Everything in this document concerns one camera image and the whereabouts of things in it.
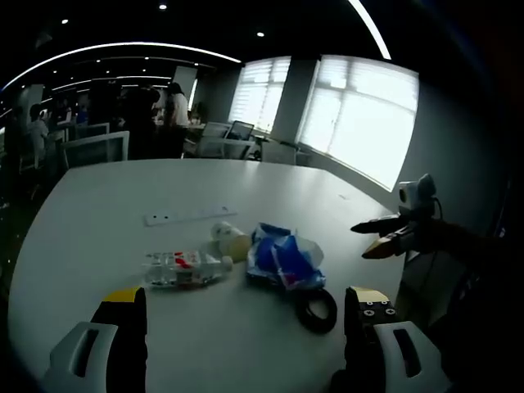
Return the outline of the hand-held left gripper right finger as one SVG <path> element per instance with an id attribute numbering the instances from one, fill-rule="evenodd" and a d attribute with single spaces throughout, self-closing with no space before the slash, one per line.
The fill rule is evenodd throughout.
<path id="1" fill-rule="evenodd" d="M 343 369 L 332 392 L 447 392 L 452 382 L 441 353 L 412 322 L 398 321 L 396 309 L 379 291 L 348 287 L 344 306 Z"/>

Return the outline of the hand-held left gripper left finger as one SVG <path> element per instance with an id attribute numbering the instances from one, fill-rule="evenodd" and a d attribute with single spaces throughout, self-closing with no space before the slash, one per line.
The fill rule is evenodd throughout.
<path id="1" fill-rule="evenodd" d="M 44 392 L 144 392 L 147 374 L 145 290 L 107 296 L 91 320 L 78 323 L 50 353 Z"/>

